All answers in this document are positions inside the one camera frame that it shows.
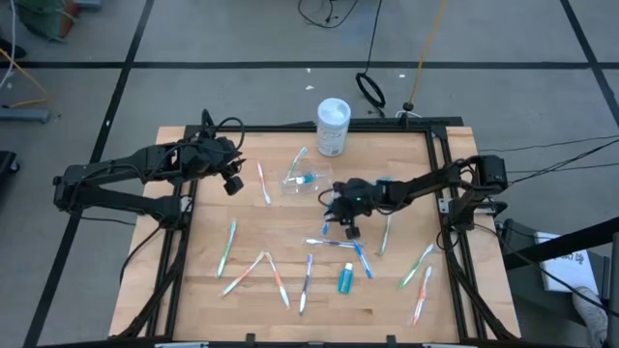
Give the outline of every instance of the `wooden table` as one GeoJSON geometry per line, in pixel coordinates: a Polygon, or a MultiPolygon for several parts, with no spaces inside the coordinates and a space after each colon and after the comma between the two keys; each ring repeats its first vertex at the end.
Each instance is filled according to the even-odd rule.
{"type": "MultiPolygon", "coordinates": [[[[161,128],[157,142],[176,141],[183,134],[182,127],[161,128]]],[[[471,129],[448,128],[448,135],[454,159],[477,154],[471,129]]],[[[238,133],[226,136],[235,142],[239,138],[238,133]]],[[[374,279],[367,279],[352,249],[304,245],[305,238],[321,236],[325,209],[317,202],[317,194],[282,195],[278,184],[303,146],[308,147],[308,159],[331,164],[335,180],[390,176],[407,181],[429,172],[424,136],[349,133],[344,154],[332,159],[320,156],[315,144],[314,133],[247,133],[242,148],[247,162],[241,172],[245,187],[228,197],[220,177],[199,183],[174,339],[243,341],[247,333],[255,333],[258,341],[384,342],[387,334],[394,334],[398,342],[458,342],[442,252],[431,254],[410,283],[398,290],[402,277],[424,249],[434,243],[439,230],[433,194],[415,200],[393,216],[389,243],[382,257],[375,252],[382,241],[386,218],[379,214],[358,218],[362,242],[374,271],[374,279]],[[270,208],[264,202],[256,160],[262,164],[273,198],[274,206],[270,208]],[[223,278],[216,279],[233,218],[238,220],[236,237],[223,278]],[[219,297],[221,290],[253,262],[261,249],[269,249],[274,256],[290,298],[290,310],[281,300],[266,259],[230,295],[219,297]],[[299,300],[309,253],[314,256],[314,267],[306,312],[300,317],[299,300]],[[346,262],[354,264],[350,295],[337,292],[339,273],[346,262]],[[428,265],[432,265],[433,271],[424,311],[417,327],[408,327],[406,320],[418,300],[428,265]]],[[[145,195],[153,197],[171,193],[168,183],[151,183],[144,190],[145,195]]],[[[476,222],[492,227],[491,217],[476,217],[476,222]]],[[[132,248],[155,227],[151,218],[140,217],[132,248]]],[[[329,238],[345,240],[342,228],[332,224],[329,238]]],[[[125,329],[152,294],[162,239],[163,233],[141,250],[127,268],[111,334],[125,329]]],[[[469,231],[468,239],[481,296],[505,327],[519,335],[498,241],[483,229],[469,231]]],[[[470,303],[463,291],[462,298],[468,334],[474,336],[470,303]]],[[[167,304],[164,299],[162,318],[167,313],[167,304]]],[[[164,319],[160,323],[162,333],[164,319]]]]}

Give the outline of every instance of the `white container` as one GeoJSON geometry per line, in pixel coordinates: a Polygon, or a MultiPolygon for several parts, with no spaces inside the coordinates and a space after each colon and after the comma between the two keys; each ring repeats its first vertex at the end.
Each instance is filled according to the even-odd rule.
{"type": "Polygon", "coordinates": [[[318,105],[318,152],[324,156],[339,156],[350,124],[350,106],[346,101],[329,98],[318,105]]]}

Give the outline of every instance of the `gray floor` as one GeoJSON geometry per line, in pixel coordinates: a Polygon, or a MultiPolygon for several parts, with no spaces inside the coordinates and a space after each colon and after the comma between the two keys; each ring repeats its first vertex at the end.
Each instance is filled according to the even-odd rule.
{"type": "MultiPolygon", "coordinates": [[[[18,27],[18,42],[31,61],[123,62],[145,0],[106,0],[99,13],[83,14],[65,43],[48,43],[18,27]]],[[[0,27],[9,32],[8,1],[0,1],[0,27]]],[[[324,18],[327,7],[305,0],[324,18]]],[[[342,14],[351,0],[336,3],[342,14]]],[[[373,57],[419,58],[438,1],[385,1],[373,57]]],[[[376,1],[360,1],[336,30],[306,23],[290,0],[156,0],[136,61],[254,62],[362,61],[366,59],[376,1]]],[[[573,2],[600,61],[619,61],[612,0],[573,2]]],[[[434,38],[430,61],[584,62],[585,57],[558,0],[450,1],[434,38]]],[[[217,120],[239,116],[247,124],[312,120],[328,97],[343,98],[354,117],[375,117],[354,83],[355,69],[255,69],[131,71],[104,159],[151,144],[160,126],[196,124],[203,107],[217,120]]],[[[51,204],[51,178],[90,158],[120,70],[29,70],[49,91],[54,113],[47,125],[0,123],[0,149],[18,152],[21,172],[0,201],[0,346],[23,343],[67,223],[51,204]]],[[[414,71],[373,69],[387,96],[388,115],[405,101],[414,71]]],[[[619,91],[619,72],[604,75],[619,91]]],[[[9,104],[38,96],[22,76],[0,92],[9,104]]],[[[478,147],[507,148],[619,133],[589,70],[425,70],[416,102],[424,116],[462,116],[478,147]]],[[[510,170],[539,169],[603,141],[504,154],[510,170]]],[[[580,164],[618,161],[614,148],[580,164]]],[[[616,216],[619,167],[549,174],[507,190],[502,218],[567,233],[616,216]]],[[[137,183],[123,189],[140,192],[137,183]]],[[[111,216],[104,211],[89,216],[111,216]]],[[[67,268],[45,322],[40,343],[104,338],[118,292],[118,272],[131,229],[80,223],[67,268]]],[[[607,253],[600,248],[599,252],[607,253]]],[[[525,337],[584,344],[581,327],[518,304],[525,337]]]]}

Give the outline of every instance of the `container lid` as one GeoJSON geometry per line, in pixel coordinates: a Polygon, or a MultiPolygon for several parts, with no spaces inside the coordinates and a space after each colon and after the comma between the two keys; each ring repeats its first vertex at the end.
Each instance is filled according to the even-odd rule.
{"type": "Polygon", "coordinates": [[[318,105],[318,117],[331,126],[341,126],[350,120],[350,106],[341,99],[326,99],[318,105]]]}

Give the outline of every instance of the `white paper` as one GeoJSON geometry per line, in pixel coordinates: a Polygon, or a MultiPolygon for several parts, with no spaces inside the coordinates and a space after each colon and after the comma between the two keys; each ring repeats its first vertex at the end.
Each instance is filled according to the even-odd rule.
{"type": "MultiPolygon", "coordinates": [[[[536,232],[535,242],[540,244],[557,237],[559,235],[536,232]]],[[[543,261],[540,263],[540,266],[551,275],[558,277],[574,288],[586,286],[596,295],[599,295],[598,285],[593,277],[587,250],[575,251],[568,255],[543,261]]],[[[544,281],[544,289],[547,291],[572,292],[545,274],[542,274],[542,280],[544,281]]]]}

